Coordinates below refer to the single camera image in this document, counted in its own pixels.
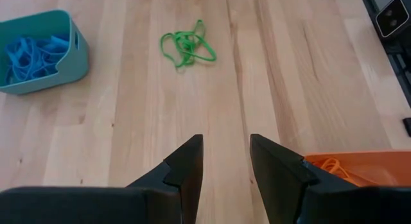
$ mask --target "blue rubber band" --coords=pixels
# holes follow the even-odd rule
[[[6,84],[19,83],[55,74],[56,64],[69,48],[69,36],[51,36],[50,39],[34,40],[19,37],[5,47],[9,57]]]

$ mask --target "wooden table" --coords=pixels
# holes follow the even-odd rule
[[[267,223],[249,157],[410,149],[411,111],[362,0],[0,0],[0,19],[68,10],[91,50],[79,82],[0,94],[0,188],[125,186],[204,135],[198,223]],[[159,38],[207,26],[215,64],[176,73]]]

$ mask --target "teal basket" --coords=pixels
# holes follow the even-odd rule
[[[56,34],[69,34],[69,47],[56,64],[55,74],[25,82],[6,84],[8,56],[7,44],[18,37],[46,39]],[[35,15],[0,22],[0,91],[25,94],[83,78],[89,71],[88,45],[70,15],[63,10],[52,10]]]

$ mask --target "orange plastic bin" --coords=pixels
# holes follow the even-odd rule
[[[411,151],[325,153],[305,160],[358,186],[411,186]]]

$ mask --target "butcher block countertop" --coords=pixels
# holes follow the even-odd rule
[[[411,149],[411,110],[362,0],[0,0],[61,8],[90,46],[82,80],[0,94],[0,189],[124,187],[204,135],[197,223],[268,223],[250,134],[302,155]],[[159,39],[197,19],[217,54],[177,72]]]

